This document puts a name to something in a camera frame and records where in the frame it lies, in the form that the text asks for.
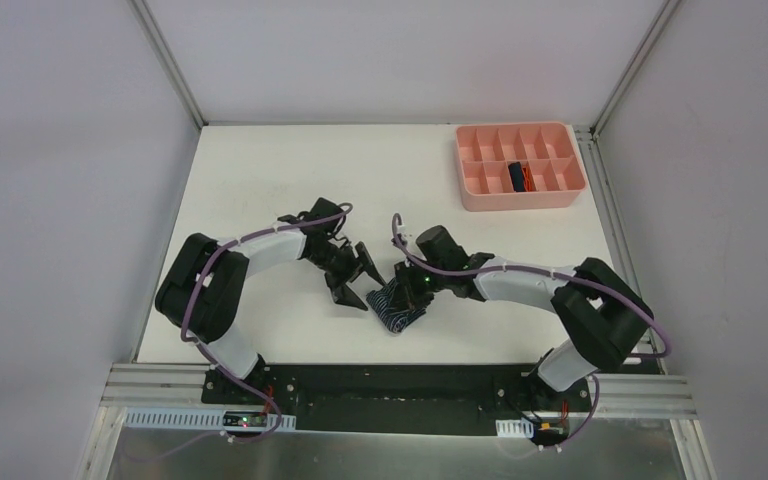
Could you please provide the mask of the striped blue underwear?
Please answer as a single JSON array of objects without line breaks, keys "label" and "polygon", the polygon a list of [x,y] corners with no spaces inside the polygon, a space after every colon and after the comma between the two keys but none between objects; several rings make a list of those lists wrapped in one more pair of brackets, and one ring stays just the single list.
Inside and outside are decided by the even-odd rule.
[{"label": "striped blue underwear", "polygon": [[396,278],[365,295],[370,309],[385,329],[395,335],[427,313],[434,292],[427,282],[405,283]]}]

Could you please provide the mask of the navy orange underwear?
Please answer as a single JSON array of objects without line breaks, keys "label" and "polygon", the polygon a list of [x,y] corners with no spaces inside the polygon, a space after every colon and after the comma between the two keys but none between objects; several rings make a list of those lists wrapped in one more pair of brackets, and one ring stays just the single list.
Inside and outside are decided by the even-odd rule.
[{"label": "navy orange underwear", "polygon": [[529,168],[523,162],[510,162],[507,165],[512,190],[517,193],[526,193],[533,190]]}]

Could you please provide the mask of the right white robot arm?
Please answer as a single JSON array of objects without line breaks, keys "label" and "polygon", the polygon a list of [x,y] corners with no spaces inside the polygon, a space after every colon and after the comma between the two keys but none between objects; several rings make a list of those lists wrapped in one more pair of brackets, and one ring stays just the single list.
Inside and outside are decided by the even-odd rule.
[{"label": "right white robot arm", "polygon": [[371,300],[379,318],[399,333],[424,315],[442,291],[555,314],[568,338],[527,376],[529,400],[543,410],[563,402],[568,389],[590,374],[616,371],[654,320],[645,302],[598,258],[550,268],[487,252],[469,254],[441,225],[423,232],[416,245],[420,253],[406,254],[382,289],[383,297]]}]

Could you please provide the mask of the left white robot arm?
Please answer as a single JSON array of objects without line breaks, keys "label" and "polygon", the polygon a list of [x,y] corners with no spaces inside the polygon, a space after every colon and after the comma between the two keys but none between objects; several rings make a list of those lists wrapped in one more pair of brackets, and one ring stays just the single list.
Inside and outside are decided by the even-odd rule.
[{"label": "left white robot arm", "polygon": [[241,404],[265,390],[263,356],[235,322],[247,280],[278,265],[306,260],[324,274],[333,302],[362,311],[367,305],[352,283],[367,275],[385,283],[368,249],[342,236],[350,203],[318,198],[308,210],[279,217],[263,230],[233,240],[189,235],[160,282],[154,308],[228,375],[226,389]]}]

